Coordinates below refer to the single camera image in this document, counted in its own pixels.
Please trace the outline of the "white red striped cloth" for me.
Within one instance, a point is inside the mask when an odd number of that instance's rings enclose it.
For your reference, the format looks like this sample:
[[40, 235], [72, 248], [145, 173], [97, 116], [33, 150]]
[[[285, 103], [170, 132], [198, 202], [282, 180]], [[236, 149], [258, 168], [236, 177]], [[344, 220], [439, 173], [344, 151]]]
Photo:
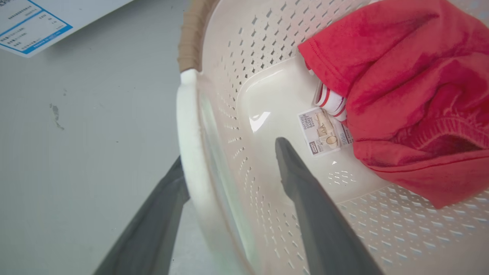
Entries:
[[322, 82], [318, 83], [316, 94], [313, 98], [314, 106], [322, 108], [326, 114], [340, 122], [344, 122], [347, 120], [346, 103], [347, 99], [345, 97], [340, 96]]

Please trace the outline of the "white appliance with blue label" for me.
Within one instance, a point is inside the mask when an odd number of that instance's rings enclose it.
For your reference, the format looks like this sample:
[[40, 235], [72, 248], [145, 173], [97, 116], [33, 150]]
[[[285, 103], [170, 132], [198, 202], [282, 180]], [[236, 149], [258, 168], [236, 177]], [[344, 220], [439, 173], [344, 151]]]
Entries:
[[133, 0], [0, 0], [0, 50], [31, 57]]

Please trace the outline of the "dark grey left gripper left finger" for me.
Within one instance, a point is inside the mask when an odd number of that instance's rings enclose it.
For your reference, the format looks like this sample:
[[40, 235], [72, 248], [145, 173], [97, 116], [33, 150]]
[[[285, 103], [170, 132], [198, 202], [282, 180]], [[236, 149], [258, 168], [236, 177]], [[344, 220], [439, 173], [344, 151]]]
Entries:
[[168, 275], [182, 210], [189, 200], [177, 158], [93, 275]]

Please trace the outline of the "product label sticker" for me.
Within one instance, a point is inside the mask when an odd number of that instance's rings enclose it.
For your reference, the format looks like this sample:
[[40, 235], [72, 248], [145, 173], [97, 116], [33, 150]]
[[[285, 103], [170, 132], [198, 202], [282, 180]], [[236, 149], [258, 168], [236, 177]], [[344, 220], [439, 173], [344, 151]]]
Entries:
[[323, 108], [311, 108], [299, 113], [298, 121], [308, 150], [314, 158], [353, 144], [353, 137], [347, 127]]

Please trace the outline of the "red garment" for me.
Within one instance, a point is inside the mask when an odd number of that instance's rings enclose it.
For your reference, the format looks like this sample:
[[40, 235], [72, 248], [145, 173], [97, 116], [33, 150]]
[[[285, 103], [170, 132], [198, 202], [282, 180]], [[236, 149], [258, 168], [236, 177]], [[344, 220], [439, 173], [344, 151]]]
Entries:
[[489, 28], [449, 0], [381, 0], [298, 46], [380, 178], [457, 204], [489, 189]]

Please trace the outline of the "white perforated plastic laundry basket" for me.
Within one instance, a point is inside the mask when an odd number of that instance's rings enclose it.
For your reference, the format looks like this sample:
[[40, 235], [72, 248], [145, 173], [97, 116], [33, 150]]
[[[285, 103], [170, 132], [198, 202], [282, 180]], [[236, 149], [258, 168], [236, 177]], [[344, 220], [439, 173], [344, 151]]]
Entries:
[[311, 275], [275, 140], [290, 141], [386, 275], [489, 275], [489, 189], [435, 209], [318, 140], [297, 47], [380, 0], [193, 0], [179, 45], [181, 162], [219, 275]]

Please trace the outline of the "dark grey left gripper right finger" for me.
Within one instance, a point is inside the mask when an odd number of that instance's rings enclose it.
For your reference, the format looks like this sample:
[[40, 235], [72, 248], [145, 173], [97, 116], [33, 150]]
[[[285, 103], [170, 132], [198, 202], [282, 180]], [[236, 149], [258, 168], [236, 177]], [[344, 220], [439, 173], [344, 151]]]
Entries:
[[290, 142], [275, 141], [281, 182], [295, 204], [310, 275], [384, 275]]

